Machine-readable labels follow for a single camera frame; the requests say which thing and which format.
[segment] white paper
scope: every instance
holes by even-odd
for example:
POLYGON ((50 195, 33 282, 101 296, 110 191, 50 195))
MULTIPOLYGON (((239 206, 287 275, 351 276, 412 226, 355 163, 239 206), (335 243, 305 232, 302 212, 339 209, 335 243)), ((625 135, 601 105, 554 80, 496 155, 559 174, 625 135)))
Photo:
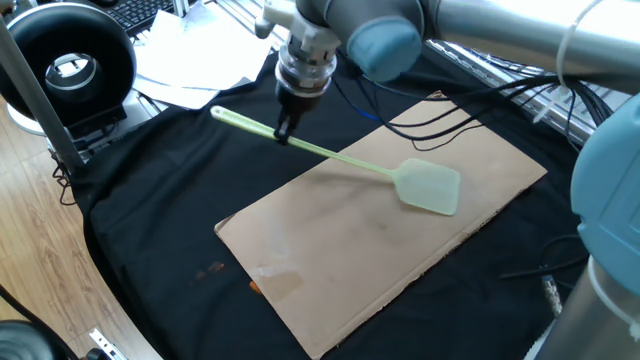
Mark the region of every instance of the white paper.
POLYGON ((182 19, 159 11, 149 39, 135 50, 138 74, 147 79, 183 89, 226 90, 243 78, 255 81, 270 48, 217 4, 198 1, 182 19))
POLYGON ((193 110, 202 109, 220 92, 219 90, 185 89, 169 86, 140 75, 136 77, 133 88, 152 99, 193 110))

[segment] black cloth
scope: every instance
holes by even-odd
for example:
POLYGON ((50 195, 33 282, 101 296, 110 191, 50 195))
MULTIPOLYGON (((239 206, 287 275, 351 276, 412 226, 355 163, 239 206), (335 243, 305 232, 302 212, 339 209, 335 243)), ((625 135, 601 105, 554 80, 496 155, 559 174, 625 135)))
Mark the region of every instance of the black cloth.
MULTIPOLYGON (((274 126, 280 110, 273 93, 274 63, 270 57, 256 86, 214 103, 274 126)), ((340 75, 337 81, 366 108, 353 81, 340 75)), ((388 118, 415 103, 378 95, 388 118)), ((532 126, 512 110, 491 127, 548 175, 326 359, 518 359, 549 325, 552 314, 539 279, 498 276, 535 269, 546 240, 575 232, 568 190, 576 156, 561 134, 532 126)), ((332 88, 303 118, 296 136, 338 151, 378 126, 332 88)), ((307 358, 269 303, 250 289, 251 279, 215 235, 214 225, 322 160, 214 121, 207 111, 171 108, 74 174, 94 262, 161 356, 307 358), (211 271, 217 263, 224 267, 211 271)), ((577 270, 561 276, 575 281, 577 270)))

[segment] wooden floor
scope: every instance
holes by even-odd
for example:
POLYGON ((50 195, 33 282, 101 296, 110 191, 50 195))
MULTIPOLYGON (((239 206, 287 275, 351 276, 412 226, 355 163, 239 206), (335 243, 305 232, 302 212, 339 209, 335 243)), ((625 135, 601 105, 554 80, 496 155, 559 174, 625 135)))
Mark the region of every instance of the wooden floor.
MULTIPOLYGON (((97 327, 129 360, 160 359, 93 265, 80 211, 58 202, 54 169, 45 139, 20 130, 0 98, 0 284, 78 355, 96 347, 88 333, 97 327)), ((0 300, 0 320, 19 318, 0 300)))

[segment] cable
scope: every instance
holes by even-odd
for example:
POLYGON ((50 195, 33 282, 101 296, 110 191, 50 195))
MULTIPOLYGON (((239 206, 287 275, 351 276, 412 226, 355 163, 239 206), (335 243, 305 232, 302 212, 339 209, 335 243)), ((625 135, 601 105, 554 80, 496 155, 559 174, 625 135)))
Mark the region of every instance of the cable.
POLYGON ((53 170, 53 174, 51 174, 51 177, 56 179, 56 182, 58 183, 58 185, 62 186, 62 192, 60 193, 60 200, 59 200, 60 204, 64 206, 73 206, 76 204, 75 201, 72 203, 64 202, 64 195, 67 193, 67 189, 71 187, 71 183, 69 182, 69 171, 67 170, 67 167, 64 165, 64 163, 58 160, 55 154, 51 154, 51 158, 58 165, 56 166, 55 170, 53 170))
MULTIPOLYGON (((531 77, 531 78, 516 80, 516 81, 510 82, 508 84, 504 84, 502 86, 495 87, 495 88, 481 89, 481 90, 471 91, 471 92, 468 92, 468 93, 451 95, 451 96, 448 96, 448 97, 425 98, 424 96, 411 94, 411 93, 408 93, 408 92, 404 92, 404 91, 401 91, 401 90, 390 88, 390 87, 385 86, 385 85, 381 85, 381 84, 369 79, 366 76, 364 76, 364 78, 367 81, 369 81, 372 84, 374 84, 375 86, 377 86, 378 88, 383 89, 383 90, 385 90, 387 92, 390 92, 390 93, 393 93, 393 94, 396 94, 396 95, 400 95, 400 96, 405 96, 405 97, 418 99, 418 100, 424 100, 424 101, 451 101, 451 100, 460 100, 460 99, 464 99, 464 98, 483 98, 483 99, 485 99, 488 95, 496 95, 496 94, 499 94, 501 91, 514 89, 514 88, 517 88, 517 87, 520 87, 520 86, 535 85, 534 87, 538 87, 538 86, 542 86, 542 85, 547 85, 547 84, 557 83, 558 82, 558 78, 556 76, 554 76, 554 75, 539 75, 539 76, 535 76, 535 77, 531 77)), ((571 78, 570 81, 571 81, 572 84, 577 82, 577 80, 574 79, 574 78, 571 78)))
POLYGON ((551 248, 552 245, 555 245, 567 240, 581 240, 581 239, 582 238, 578 234, 569 234, 569 235, 560 235, 547 241, 542 246, 542 251, 540 251, 540 266, 547 266, 546 262, 544 261, 544 256, 546 255, 546 251, 549 248, 551 248))
POLYGON ((573 266, 580 265, 583 262, 586 262, 587 260, 589 260, 589 254, 588 253, 583 255, 583 256, 577 257, 577 258, 575 258, 573 260, 567 261, 567 262, 562 263, 562 264, 554 265, 554 266, 548 266, 546 264, 546 262, 544 261, 545 252, 549 249, 549 247, 551 247, 552 245, 557 244, 559 242, 567 241, 567 240, 573 240, 573 239, 580 240, 581 238, 580 238, 579 235, 570 234, 570 235, 558 236, 558 237, 555 237, 555 238, 549 240, 547 243, 544 244, 544 246, 542 247, 542 251, 540 252, 540 268, 539 269, 528 270, 528 271, 520 271, 520 272, 515 272, 515 273, 510 273, 510 274, 503 274, 503 275, 500 275, 500 279, 501 280, 510 280, 510 279, 517 279, 517 278, 527 278, 527 277, 534 277, 534 276, 552 275, 553 273, 555 273, 557 271, 565 270, 565 269, 571 268, 573 266))
POLYGON ((534 276, 552 275, 553 273, 558 272, 560 270, 569 269, 569 268, 572 268, 572 267, 574 267, 576 265, 580 265, 582 263, 586 263, 587 260, 589 260, 589 254, 581 256, 581 257, 576 258, 576 259, 573 259, 571 261, 567 261, 567 262, 559 264, 559 265, 547 266, 547 267, 542 268, 542 269, 521 271, 521 272, 516 272, 516 273, 511 273, 511 274, 500 275, 500 280, 511 280, 511 279, 517 279, 517 278, 527 278, 527 277, 534 277, 534 276))
POLYGON ((576 104, 576 91, 571 90, 571 93, 573 95, 571 97, 571 105, 569 105, 569 113, 567 115, 567 126, 565 126, 564 128, 564 135, 567 138, 567 141, 569 141, 569 144, 571 145, 571 147, 576 152, 580 153, 580 150, 578 149, 578 147, 573 143, 573 140, 571 140, 571 115, 573 114, 573 107, 576 104))
POLYGON ((24 305, 22 305, 16 298, 14 298, 7 289, 5 289, 2 285, 0 285, 0 297, 3 298, 7 304, 16 309, 20 315, 24 316, 27 320, 29 320, 36 328, 38 328, 44 336, 49 338, 50 341, 56 343, 62 351, 64 351, 65 355, 70 360, 78 360, 78 356, 71 350, 69 345, 60 338, 60 336, 53 331, 44 321, 42 321, 39 317, 37 317, 34 313, 29 311, 24 305))
MULTIPOLYGON (((555 86, 555 85, 549 85, 549 86, 546 86, 546 87, 544 87, 544 88, 542 88, 542 89, 538 90, 538 91, 537 91, 533 96, 531 96, 529 99, 527 99, 526 101, 524 101, 522 104, 518 105, 518 107, 519 107, 519 108, 523 108, 525 105, 527 105, 527 103, 529 103, 531 100, 533 100, 536 96, 540 95, 543 91, 545 91, 545 90, 547 90, 547 89, 549 89, 549 88, 552 88, 552 87, 554 87, 554 86, 555 86)), ((427 151, 437 150, 437 149, 439 149, 439 148, 441 148, 441 147, 444 147, 444 146, 449 145, 451 142, 453 142, 453 140, 455 140, 458 136, 462 135, 465 131, 469 131, 469 130, 477 129, 477 128, 480 128, 480 127, 486 126, 486 125, 488 125, 488 124, 490 124, 490 123, 494 123, 494 122, 497 122, 497 121, 503 120, 503 119, 505 119, 507 116, 509 116, 509 115, 505 115, 505 116, 502 116, 502 117, 500 117, 500 118, 498 118, 498 119, 493 119, 493 120, 487 121, 487 122, 485 122, 484 124, 478 124, 478 125, 469 126, 468 128, 464 128, 464 129, 462 129, 462 130, 458 131, 455 135, 453 135, 449 140, 445 141, 444 143, 439 144, 439 145, 436 145, 436 146, 433 146, 433 147, 430 147, 430 148, 421 149, 421 148, 419 148, 419 147, 418 147, 418 145, 416 145, 416 142, 415 142, 415 141, 411 141, 411 144, 413 145, 413 148, 414 148, 414 149, 416 149, 416 150, 418 150, 418 151, 422 151, 422 152, 427 152, 427 151)))
POLYGON ((342 95, 342 97, 347 101, 347 103, 358 113, 360 113, 360 115, 374 120, 374 121, 380 121, 380 119, 378 119, 377 117, 366 113, 365 111, 361 110, 359 107, 356 106, 356 104, 354 104, 351 100, 349 100, 349 98, 347 97, 347 94, 344 93, 344 91, 342 90, 342 87, 340 87, 340 84, 338 84, 338 81, 336 79, 333 79, 333 84, 336 86, 336 89, 338 89, 338 92, 340 93, 340 95, 342 95))
MULTIPOLYGON (((537 86, 531 86, 530 85, 530 86, 526 86, 526 87, 520 88, 520 89, 514 91, 513 93, 507 95, 503 100, 504 101, 509 101, 509 100, 513 99, 514 97, 524 93, 525 91, 528 91, 528 90, 530 90, 530 89, 532 89, 534 87, 537 87, 537 86)), ((382 124, 387 129, 389 129, 392 132, 394 132, 396 135, 398 135, 398 136, 400 136, 402 138, 405 138, 407 140, 424 141, 424 140, 437 139, 437 138, 442 137, 444 135, 450 134, 450 133, 462 128, 463 126, 467 125, 468 123, 472 122, 476 118, 478 118, 478 117, 480 117, 480 116, 492 111, 494 108, 495 108, 495 106, 486 107, 482 111, 478 112, 477 114, 468 117, 467 119, 459 122, 456 125, 451 126, 448 129, 442 130, 442 131, 440 131, 438 133, 435 133, 435 134, 426 135, 426 136, 412 136, 412 135, 403 133, 402 131, 396 129, 393 124, 390 124, 389 122, 385 121, 384 118, 382 118, 382 116, 380 115, 379 111, 377 112, 376 115, 378 115, 378 118, 380 119, 380 121, 382 121, 382 124)))

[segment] cardboard sheet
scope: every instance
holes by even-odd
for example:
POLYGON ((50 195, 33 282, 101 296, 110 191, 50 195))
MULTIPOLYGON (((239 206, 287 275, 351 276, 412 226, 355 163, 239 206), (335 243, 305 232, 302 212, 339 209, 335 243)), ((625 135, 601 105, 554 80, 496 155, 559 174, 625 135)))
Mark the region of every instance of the cardboard sheet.
MULTIPOLYGON (((425 121, 451 107, 423 102, 394 122, 425 121)), ((428 131, 467 116, 458 111, 428 131)), ((326 160, 216 226, 313 359, 338 345, 546 173, 486 128, 470 130, 432 152, 417 152, 410 141, 380 128, 342 153, 388 168, 412 157, 453 168, 462 175, 460 203, 452 217, 413 208, 400 202, 389 179, 326 160)))

